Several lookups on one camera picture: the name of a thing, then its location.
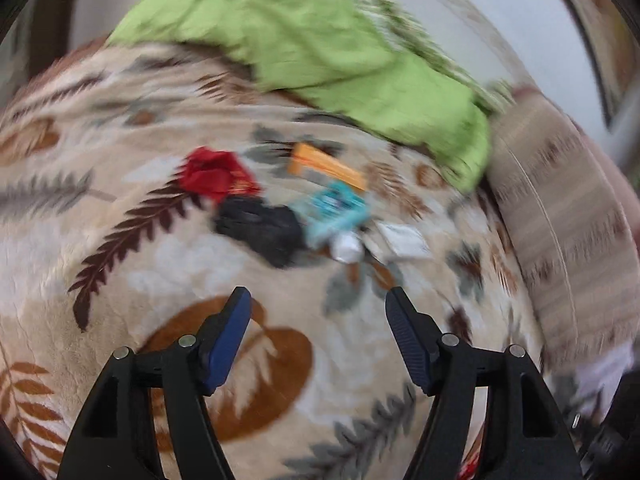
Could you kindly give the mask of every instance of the green towel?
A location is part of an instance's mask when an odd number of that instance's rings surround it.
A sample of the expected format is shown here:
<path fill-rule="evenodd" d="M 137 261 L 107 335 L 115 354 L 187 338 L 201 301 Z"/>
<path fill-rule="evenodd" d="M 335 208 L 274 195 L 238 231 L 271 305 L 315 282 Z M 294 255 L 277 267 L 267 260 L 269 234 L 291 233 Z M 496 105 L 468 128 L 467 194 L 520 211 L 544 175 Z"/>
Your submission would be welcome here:
<path fill-rule="evenodd" d="M 365 129 L 426 144 L 444 177 L 471 190 L 490 140 L 474 93 L 385 35 L 355 0 L 142 0 L 110 43 L 222 46 L 255 69 L 263 91 L 289 89 Z"/>

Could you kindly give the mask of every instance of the blue package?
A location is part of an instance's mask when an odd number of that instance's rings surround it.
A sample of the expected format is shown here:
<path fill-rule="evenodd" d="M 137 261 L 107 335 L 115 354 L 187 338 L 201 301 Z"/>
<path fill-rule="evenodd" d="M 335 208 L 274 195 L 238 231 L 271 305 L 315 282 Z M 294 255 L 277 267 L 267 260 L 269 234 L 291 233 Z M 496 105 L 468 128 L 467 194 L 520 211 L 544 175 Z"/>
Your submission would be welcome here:
<path fill-rule="evenodd" d="M 350 231 L 370 217 L 369 206 L 340 180 L 315 195 L 297 200 L 289 207 L 300 220 L 306 246 L 318 250 L 341 231 Z"/>

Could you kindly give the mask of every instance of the metal screw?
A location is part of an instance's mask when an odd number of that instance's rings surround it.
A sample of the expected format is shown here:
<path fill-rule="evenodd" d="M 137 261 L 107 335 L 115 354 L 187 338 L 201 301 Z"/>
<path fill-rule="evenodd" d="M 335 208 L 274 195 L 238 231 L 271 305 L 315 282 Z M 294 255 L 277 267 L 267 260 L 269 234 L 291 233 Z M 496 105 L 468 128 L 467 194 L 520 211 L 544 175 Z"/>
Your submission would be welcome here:
<path fill-rule="evenodd" d="M 178 339 L 178 345 L 180 345 L 182 348 L 193 346 L 195 342 L 196 336 L 191 334 L 183 335 L 180 339 Z"/>
<path fill-rule="evenodd" d="M 520 345 L 511 345 L 509 347 L 509 352 L 514 357 L 524 357 L 527 354 L 525 349 Z"/>
<path fill-rule="evenodd" d="M 457 346 L 460 339 L 455 334 L 445 334 L 442 336 L 442 342 L 447 346 Z"/>
<path fill-rule="evenodd" d="M 116 359 L 124 359 L 128 355 L 129 355 L 129 349 L 126 346 L 121 346 L 120 348 L 116 348 L 113 351 L 113 356 Z"/>

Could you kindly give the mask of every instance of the pillow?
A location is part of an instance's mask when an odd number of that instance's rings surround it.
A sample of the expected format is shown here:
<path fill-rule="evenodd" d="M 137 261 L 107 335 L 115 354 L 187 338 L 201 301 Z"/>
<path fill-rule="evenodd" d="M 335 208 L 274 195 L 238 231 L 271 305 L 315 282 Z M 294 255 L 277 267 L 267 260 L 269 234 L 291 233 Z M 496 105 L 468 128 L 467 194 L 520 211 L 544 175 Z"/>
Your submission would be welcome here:
<path fill-rule="evenodd" d="M 582 140 L 613 188 L 613 193 L 625 213 L 626 221 L 631 229 L 637 249 L 638 242 L 640 242 L 640 200 L 636 192 L 631 187 L 631 183 L 626 179 L 626 176 L 622 174 L 620 168 L 615 165 L 613 160 L 602 151 L 601 147 L 593 139 L 584 136 Z"/>
<path fill-rule="evenodd" d="M 640 264 L 625 213 L 586 137 L 541 94 L 493 124 L 487 177 L 545 336 L 549 370 L 635 336 Z"/>

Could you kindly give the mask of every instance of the bed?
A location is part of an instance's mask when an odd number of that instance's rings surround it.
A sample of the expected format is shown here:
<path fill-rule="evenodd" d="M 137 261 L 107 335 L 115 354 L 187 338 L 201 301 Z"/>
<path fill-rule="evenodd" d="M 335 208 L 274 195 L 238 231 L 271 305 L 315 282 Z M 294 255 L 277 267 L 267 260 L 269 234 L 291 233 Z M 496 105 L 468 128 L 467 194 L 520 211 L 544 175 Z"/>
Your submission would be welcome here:
<path fill-rule="evenodd" d="M 212 205 L 172 182 L 207 146 L 234 152 L 267 202 L 290 203 L 318 189 L 286 171 L 300 140 L 331 145 L 366 174 L 373 216 L 418 228 L 431 256 L 345 265 L 307 251 L 273 269 L 214 234 Z M 214 50 L 94 44 L 52 67 L 2 115 L 0 179 L 0 414 L 45 478 L 111 352 L 194 332 L 236 285 L 252 293 L 252 319 L 207 408 L 239 479 L 402 476 L 431 399 L 386 323 L 393 286 L 443 332 L 499 351 L 519 344 L 540 360 L 527 288 L 487 193 L 464 197 L 427 155 L 283 92 L 260 94 Z M 152 399 L 164 472 L 178 478 L 161 393 Z M 469 463 L 485 403 L 478 390 Z"/>

